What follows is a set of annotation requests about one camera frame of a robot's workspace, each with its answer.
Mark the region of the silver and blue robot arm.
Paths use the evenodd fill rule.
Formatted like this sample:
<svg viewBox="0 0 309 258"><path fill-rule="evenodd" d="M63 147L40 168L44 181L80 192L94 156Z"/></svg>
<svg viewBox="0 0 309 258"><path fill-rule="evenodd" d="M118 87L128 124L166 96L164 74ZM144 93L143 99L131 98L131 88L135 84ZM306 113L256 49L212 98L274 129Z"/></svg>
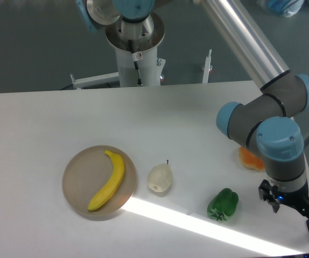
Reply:
<svg viewBox="0 0 309 258"><path fill-rule="evenodd" d="M165 34L154 12L164 1L76 1L88 29L106 30L117 57L117 72L73 81L74 88L119 81L122 87L159 86L164 61L157 47ZM309 196L304 140L292 120L309 107L309 77L294 75L268 42L240 1L202 1L214 25L235 53L262 95L247 105L225 104L216 125L228 138L258 156L268 179L259 197L274 211L281 205L306 217Z"/></svg>

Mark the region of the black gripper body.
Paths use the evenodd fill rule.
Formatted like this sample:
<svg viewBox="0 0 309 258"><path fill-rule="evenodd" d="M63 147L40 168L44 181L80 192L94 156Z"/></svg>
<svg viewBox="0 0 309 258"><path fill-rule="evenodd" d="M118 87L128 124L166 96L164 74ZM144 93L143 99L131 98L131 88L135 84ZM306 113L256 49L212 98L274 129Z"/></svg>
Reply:
<svg viewBox="0 0 309 258"><path fill-rule="evenodd" d="M269 183L272 186L271 193L275 200L269 203L272 206L283 204L304 207L304 203L309 199L307 179L286 182L270 179Z"/></svg>

